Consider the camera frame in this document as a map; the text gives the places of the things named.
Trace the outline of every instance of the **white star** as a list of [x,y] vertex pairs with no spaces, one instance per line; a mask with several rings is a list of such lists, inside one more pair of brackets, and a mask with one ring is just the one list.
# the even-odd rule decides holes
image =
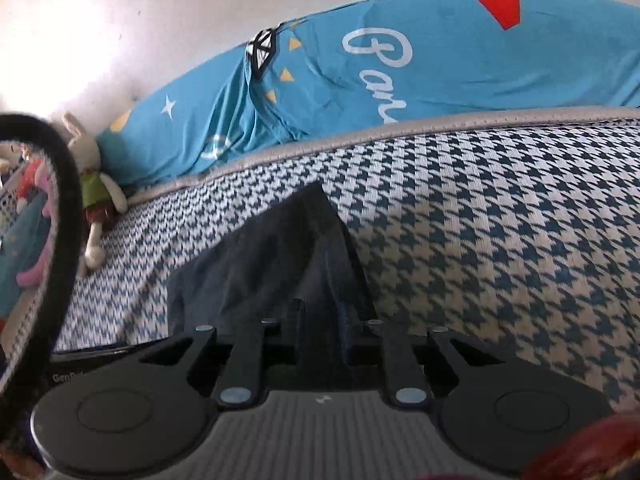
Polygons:
[[165,95],[166,102],[164,103],[164,108],[160,112],[161,114],[167,114],[169,118],[173,121],[174,118],[171,115],[171,110],[174,109],[175,101],[169,101],[169,96]]

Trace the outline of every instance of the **blue pillow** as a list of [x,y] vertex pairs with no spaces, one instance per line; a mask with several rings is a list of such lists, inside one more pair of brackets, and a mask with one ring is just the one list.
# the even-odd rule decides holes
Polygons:
[[31,269],[49,236],[51,220],[42,216],[47,195],[40,192],[2,237],[0,249],[0,319],[7,319],[22,289],[16,274]]
[[116,120],[97,139],[104,171],[143,187],[385,123],[637,107],[638,23],[639,7],[611,0],[370,0],[307,16],[260,33],[253,59],[243,45],[220,54]]

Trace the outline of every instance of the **red shape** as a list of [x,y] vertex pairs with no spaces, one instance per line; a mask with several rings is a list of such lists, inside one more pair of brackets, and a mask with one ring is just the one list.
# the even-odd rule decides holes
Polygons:
[[507,30],[520,23],[520,0],[478,0]]
[[522,480],[580,480],[631,478],[640,450],[640,411],[618,413],[591,424],[545,451],[520,478]]

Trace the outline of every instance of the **red object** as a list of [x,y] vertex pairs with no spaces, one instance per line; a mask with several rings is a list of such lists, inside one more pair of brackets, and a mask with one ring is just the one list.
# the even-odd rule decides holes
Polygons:
[[36,158],[24,168],[24,172],[20,178],[20,184],[18,184],[18,187],[15,189],[15,195],[18,198],[26,197],[29,190],[35,187],[36,171],[38,171],[40,164],[42,164],[42,159]]
[[520,23],[520,0],[478,0],[507,30]]
[[640,412],[592,424],[538,457],[520,480],[586,480],[614,467],[623,470],[632,459],[640,460]]

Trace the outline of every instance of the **white wall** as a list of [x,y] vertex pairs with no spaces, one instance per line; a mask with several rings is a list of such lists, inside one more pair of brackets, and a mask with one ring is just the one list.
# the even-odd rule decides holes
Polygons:
[[354,1],[0,0],[0,103],[97,133],[259,29]]

